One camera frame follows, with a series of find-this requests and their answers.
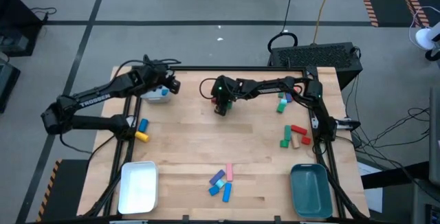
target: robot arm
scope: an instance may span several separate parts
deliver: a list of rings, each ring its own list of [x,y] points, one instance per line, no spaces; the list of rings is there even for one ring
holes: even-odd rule
[[[303,83],[305,91],[300,95],[294,90],[296,84]],[[219,76],[211,90],[211,95],[216,99],[215,113],[225,115],[228,103],[238,99],[249,100],[267,93],[290,93],[292,98],[305,107],[311,109],[319,122],[318,136],[329,141],[336,138],[337,123],[329,116],[324,101],[322,100],[322,84],[309,78],[285,77],[283,79],[255,80],[236,79]]]
[[[141,67],[133,68],[128,73],[116,76],[108,84],[77,93],[72,96],[58,96],[41,114],[47,133],[58,135],[71,129],[107,129],[115,134],[130,128],[123,115],[113,117],[88,117],[75,115],[80,109],[89,107],[110,98],[140,96],[160,85],[179,93],[180,82],[169,74],[169,65],[160,60],[149,60],[144,56]]]

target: wooden tabletop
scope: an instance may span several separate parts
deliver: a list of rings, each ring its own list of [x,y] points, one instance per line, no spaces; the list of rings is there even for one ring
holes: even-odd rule
[[[294,211],[289,173],[295,164],[316,163],[316,157],[311,145],[301,145],[296,150],[291,144],[280,148],[280,140],[285,125],[307,128],[311,134],[307,110],[292,102],[283,114],[277,113],[280,99],[276,94],[267,94],[239,100],[221,117],[214,113],[211,102],[199,94],[203,79],[221,74],[254,80],[301,77],[292,71],[176,71],[176,79],[181,82],[178,95],[167,104],[142,102],[140,118],[149,120],[150,141],[135,141],[133,152],[133,161],[154,161],[159,168],[158,205],[148,214],[125,218],[178,220],[187,214],[192,220],[273,221],[279,215],[283,221],[302,220]],[[318,68],[318,77],[330,115],[345,117],[335,69]],[[212,84],[208,81],[203,85],[205,95],[209,95]],[[124,99],[107,100],[102,116],[121,114],[123,106]],[[348,131],[338,131],[337,135],[351,138]],[[109,131],[98,131],[94,148],[110,136]],[[116,142],[107,144],[91,161],[78,214],[84,214],[107,187],[115,147]],[[359,210],[369,216],[353,145],[337,138],[333,151],[340,185]],[[210,178],[220,169],[225,170],[226,163],[234,164],[229,203],[221,200],[222,193],[213,197],[208,193]],[[116,213],[118,193],[119,186],[112,213]],[[333,216],[337,216],[333,194],[332,198]]]

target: white container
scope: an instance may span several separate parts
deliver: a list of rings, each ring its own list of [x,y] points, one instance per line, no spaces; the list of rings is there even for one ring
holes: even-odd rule
[[[157,206],[159,170],[152,161],[122,166],[118,210],[121,214],[147,213]]]

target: yellow cable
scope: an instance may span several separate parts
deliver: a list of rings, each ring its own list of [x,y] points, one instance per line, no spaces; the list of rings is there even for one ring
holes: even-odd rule
[[[321,19],[321,12],[322,9],[324,8],[324,4],[325,4],[325,0],[322,2],[321,8],[319,9],[318,21],[316,21],[315,36],[313,37],[313,43],[315,43],[316,35],[318,34],[319,20]]]

